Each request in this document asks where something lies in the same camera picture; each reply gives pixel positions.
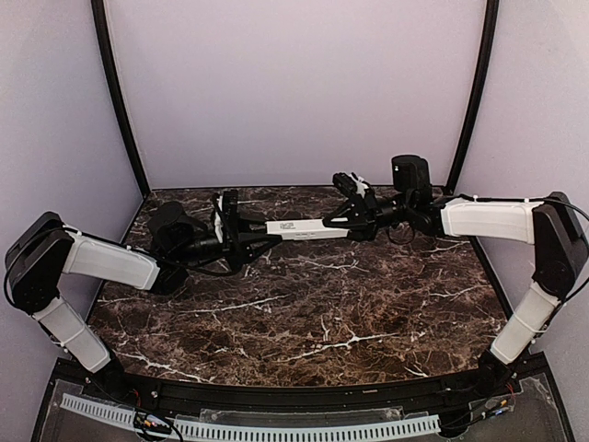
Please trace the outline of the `white remote control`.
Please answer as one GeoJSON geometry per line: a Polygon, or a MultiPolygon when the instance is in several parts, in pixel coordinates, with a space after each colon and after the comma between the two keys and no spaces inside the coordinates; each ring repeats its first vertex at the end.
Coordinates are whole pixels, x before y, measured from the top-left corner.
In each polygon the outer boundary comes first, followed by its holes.
{"type": "Polygon", "coordinates": [[[346,238],[349,233],[345,228],[325,227],[321,219],[267,221],[265,227],[268,235],[291,241],[346,238]]]}

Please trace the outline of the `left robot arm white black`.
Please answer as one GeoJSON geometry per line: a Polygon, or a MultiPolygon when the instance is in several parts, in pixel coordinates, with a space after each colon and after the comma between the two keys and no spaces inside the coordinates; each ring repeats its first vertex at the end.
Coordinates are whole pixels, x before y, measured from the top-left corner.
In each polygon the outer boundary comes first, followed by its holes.
{"type": "Polygon", "coordinates": [[[61,295],[61,277],[79,274],[165,295],[191,272],[210,274],[213,262],[226,261],[226,274],[233,275],[283,242],[279,226],[241,217],[226,197],[216,195],[213,205],[210,222],[188,215],[179,202],[161,205],[147,223],[149,250],[89,235],[46,212],[6,253],[6,301],[37,321],[87,373],[119,375],[118,357],[61,295]]]}

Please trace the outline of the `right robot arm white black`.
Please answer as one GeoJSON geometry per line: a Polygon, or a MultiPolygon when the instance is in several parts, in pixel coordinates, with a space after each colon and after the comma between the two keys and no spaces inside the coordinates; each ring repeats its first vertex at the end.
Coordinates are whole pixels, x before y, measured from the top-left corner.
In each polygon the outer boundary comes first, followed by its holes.
{"type": "Polygon", "coordinates": [[[324,227],[342,228],[350,239],[362,241],[381,228],[406,223],[431,237],[499,238],[533,246],[531,286],[489,350],[501,364],[512,364],[582,289],[577,280],[588,261],[588,240],[579,222],[583,211],[562,192],[529,199],[434,197],[424,158],[396,156],[391,166],[396,193],[390,199],[377,197],[355,174],[334,174],[332,182],[346,200],[323,219],[324,227]]]}

